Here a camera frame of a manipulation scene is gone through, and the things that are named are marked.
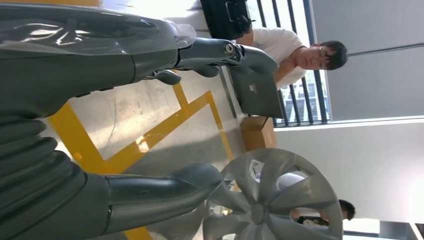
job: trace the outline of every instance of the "black hair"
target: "black hair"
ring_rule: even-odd
[[[339,69],[348,61],[348,49],[340,41],[325,41],[320,45],[329,48],[333,52],[333,54],[327,55],[329,62],[325,68],[326,70]]]
[[[352,203],[346,201],[346,200],[338,200],[340,207],[341,207],[341,211],[347,213],[347,219],[350,221],[355,217],[356,214],[356,210],[355,207]]]

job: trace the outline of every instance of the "black bag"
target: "black bag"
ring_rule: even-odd
[[[252,20],[247,0],[200,0],[210,35],[235,40],[249,32]]]

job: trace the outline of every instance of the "yellow floor marking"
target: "yellow floor marking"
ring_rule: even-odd
[[[30,4],[63,4],[86,7],[99,7],[101,5],[100,0],[2,0],[2,2]]]
[[[59,134],[68,151],[82,169],[96,173],[97,167],[105,161],[93,144],[80,120],[69,103],[66,103],[48,121]]]
[[[61,110],[50,117],[49,121],[73,158],[85,171],[97,174],[120,174],[140,160],[144,154],[191,116],[206,105],[209,105],[227,157],[229,160],[232,160],[234,156],[212,92],[208,91],[196,100],[188,103],[181,85],[178,84],[173,89],[181,109],[107,161],[103,160],[69,103],[66,103]],[[145,227],[128,230],[125,234],[128,240],[152,239]]]
[[[173,91],[176,95],[176,99],[178,100],[178,103],[181,108],[186,107],[189,102],[187,101],[186,95],[184,94],[183,87],[180,83],[173,86]]]

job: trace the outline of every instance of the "silver wheel cover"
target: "silver wheel cover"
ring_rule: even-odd
[[[260,181],[252,176],[255,163],[263,163]],[[277,188],[280,176],[301,171],[307,177],[286,188]],[[222,171],[241,191],[223,183],[208,201],[231,209],[228,215],[211,214],[203,222],[204,240],[237,234],[239,240],[340,240],[343,219],[338,198],[320,171],[292,152],[266,148],[247,152]],[[290,219],[295,208],[324,211],[329,227],[308,227]]]

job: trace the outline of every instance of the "white shirt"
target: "white shirt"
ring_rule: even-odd
[[[302,180],[304,180],[305,178],[303,176],[294,174],[294,173],[286,173],[282,176],[279,177],[278,182],[277,182],[277,189],[279,191],[284,190],[285,188],[290,187],[293,184],[296,184],[297,182],[300,182]],[[298,207],[296,208],[301,216],[309,216],[309,217],[319,217],[320,214],[313,210],[313,209],[309,209],[309,208],[305,208],[305,207]]]
[[[253,47],[270,55],[278,65],[288,58],[296,49],[303,46],[298,36],[283,28],[254,28]],[[279,88],[293,84],[303,78],[306,70],[297,66],[278,83]]]

